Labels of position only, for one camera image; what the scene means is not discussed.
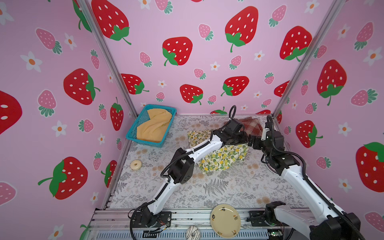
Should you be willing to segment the lemon print skirt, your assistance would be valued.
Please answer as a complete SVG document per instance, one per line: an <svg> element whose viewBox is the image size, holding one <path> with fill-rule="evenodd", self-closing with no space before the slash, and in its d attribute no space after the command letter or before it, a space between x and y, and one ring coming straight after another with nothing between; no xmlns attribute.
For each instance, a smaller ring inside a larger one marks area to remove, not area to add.
<svg viewBox="0 0 384 240"><path fill-rule="evenodd" d="M210 138L211 131L189 131L188 141L190 147L194 147ZM247 156L249 147L247 144L236 146L225 145L223 148L210 153L199 161L198 166L203 174L209 172L224 171L229 169L235 162L243 161Z"/></svg>

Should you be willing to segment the red plaid skirt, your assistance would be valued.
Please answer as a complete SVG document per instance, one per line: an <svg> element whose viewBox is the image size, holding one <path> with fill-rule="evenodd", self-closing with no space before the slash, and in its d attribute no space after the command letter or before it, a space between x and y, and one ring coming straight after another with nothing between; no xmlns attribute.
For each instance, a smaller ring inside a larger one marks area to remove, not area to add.
<svg viewBox="0 0 384 240"><path fill-rule="evenodd" d="M248 135L261 137L263 132L263 127L258 118L246 117L238 119L244 126L245 132Z"/></svg>

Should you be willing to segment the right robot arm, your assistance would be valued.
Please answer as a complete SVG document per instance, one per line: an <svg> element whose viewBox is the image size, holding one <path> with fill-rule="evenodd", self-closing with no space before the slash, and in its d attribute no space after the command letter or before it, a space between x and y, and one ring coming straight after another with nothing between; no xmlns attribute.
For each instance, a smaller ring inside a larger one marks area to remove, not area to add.
<svg viewBox="0 0 384 240"><path fill-rule="evenodd" d="M295 153L284 148L280 132L265 129L262 137L250 136L250 147L263 152L265 160L279 176L286 180L305 201L313 214L306 217L281 201L266 205L261 218L269 225L284 223L310 240L362 240L361 221L336 205L306 175L306 164Z"/></svg>

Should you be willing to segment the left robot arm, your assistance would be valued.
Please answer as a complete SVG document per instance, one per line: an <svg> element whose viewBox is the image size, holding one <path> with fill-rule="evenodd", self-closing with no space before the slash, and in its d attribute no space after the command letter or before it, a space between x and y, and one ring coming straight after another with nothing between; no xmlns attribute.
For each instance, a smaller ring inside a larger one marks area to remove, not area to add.
<svg viewBox="0 0 384 240"><path fill-rule="evenodd" d="M247 142L248 135L244 125L236 119L231 119L223 127L211 131L210 137L197 146L187 150L177 149L170 163L161 172L161 177L165 178L165 181L154 198L138 207L142 220L150 222L156 218L173 192L192 177L195 164L208 154L225 146Z"/></svg>

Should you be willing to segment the tan skirt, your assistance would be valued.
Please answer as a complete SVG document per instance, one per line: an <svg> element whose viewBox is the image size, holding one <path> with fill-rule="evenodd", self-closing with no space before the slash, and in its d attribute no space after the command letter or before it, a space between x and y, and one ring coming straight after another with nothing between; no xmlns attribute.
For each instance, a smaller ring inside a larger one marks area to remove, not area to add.
<svg viewBox="0 0 384 240"><path fill-rule="evenodd" d="M137 127L137 139L160 143L173 115L165 109L150 109L147 113L150 119Z"/></svg>

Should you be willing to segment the cream plate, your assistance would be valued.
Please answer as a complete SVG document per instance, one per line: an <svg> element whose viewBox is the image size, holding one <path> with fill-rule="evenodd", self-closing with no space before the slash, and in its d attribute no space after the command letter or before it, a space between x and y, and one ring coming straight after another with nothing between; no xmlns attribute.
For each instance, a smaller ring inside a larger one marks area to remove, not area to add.
<svg viewBox="0 0 384 240"><path fill-rule="evenodd" d="M241 218L238 211L227 204L217 205L211 212L210 223L219 237L230 239L241 229Z"/></svg>

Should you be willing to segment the teal plastic basket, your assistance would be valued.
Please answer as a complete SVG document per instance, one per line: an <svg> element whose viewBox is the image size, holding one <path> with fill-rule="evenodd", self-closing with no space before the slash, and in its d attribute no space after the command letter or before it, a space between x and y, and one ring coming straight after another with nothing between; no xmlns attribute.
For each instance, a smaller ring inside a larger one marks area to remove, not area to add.
<svg viewBox="0 0 384 240"><path fill-rule="evenodd" d="M162 147L177 110L160 105L147 105L139 114L126 139L142 145Z"/></svg>

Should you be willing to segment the plain glazed donut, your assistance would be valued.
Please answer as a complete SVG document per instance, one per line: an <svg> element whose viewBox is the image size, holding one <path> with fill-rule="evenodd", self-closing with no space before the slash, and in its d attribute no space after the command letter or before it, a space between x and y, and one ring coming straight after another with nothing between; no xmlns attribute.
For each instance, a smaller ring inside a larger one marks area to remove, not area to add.
<svg viewBox="0 0 384 240"><path fill-rule="evenodd" d="M142 167L142 161L140 160L133 160L130 164L130 168L133 171L138 171Z"/></svg>

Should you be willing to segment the chocolate drizzled donut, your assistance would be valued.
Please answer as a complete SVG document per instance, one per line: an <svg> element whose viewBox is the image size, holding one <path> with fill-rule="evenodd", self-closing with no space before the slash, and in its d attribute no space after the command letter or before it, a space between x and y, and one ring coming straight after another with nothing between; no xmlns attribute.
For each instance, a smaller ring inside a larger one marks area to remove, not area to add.
<svg viewBox="0 0 384 240"><path fill-rule="evenodd" d="M186 240L200 240L201 232L198 227L190 226L186 232Z"/></svg>

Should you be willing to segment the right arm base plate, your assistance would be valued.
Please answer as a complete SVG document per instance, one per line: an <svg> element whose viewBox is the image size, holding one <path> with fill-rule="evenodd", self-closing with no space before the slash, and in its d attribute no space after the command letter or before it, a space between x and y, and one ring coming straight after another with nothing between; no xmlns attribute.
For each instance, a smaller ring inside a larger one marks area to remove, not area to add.
<svg viewBox="0 0 384 240"><path fill-rule="evenodd" d="M281 222L268 222L265 216L265 211L249 211L249 217L246 222L250 223L252 227L287 227L288 225Z"/></svg>

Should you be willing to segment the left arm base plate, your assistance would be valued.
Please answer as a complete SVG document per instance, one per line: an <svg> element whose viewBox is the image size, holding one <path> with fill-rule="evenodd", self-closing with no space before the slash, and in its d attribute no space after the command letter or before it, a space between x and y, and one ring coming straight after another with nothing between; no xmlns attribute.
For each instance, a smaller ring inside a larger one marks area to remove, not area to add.
<svg viewBox="0 0 384 240"><path fill-rule="evenodd" d="M153 215L151 212L138 211L131 217L131 226L133 228L159 228L161 226L169 227L172 221L172 212L160 212Z"/></svg>

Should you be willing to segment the aluminium frame rail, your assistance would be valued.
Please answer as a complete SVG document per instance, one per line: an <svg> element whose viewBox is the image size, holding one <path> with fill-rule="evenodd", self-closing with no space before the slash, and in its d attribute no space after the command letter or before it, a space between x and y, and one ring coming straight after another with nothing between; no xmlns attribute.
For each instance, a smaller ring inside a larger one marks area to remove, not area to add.
<svg viewBox="0 0 384 240"><path fill-rule="evenodd" d="M246 219L252 209L237 209L241 220L240 232L235 240L304 240L305 237L285 224L268 226L259 222L252 226ZM129 210L109 209L95 211L85 234L86 240L185 240L187 230L195 226L200 231L202 240L219 240L221 237L213 230L210 223L212 209L169 209L171 224L158 234L150 234L150 228L130 230Z"/></svg>

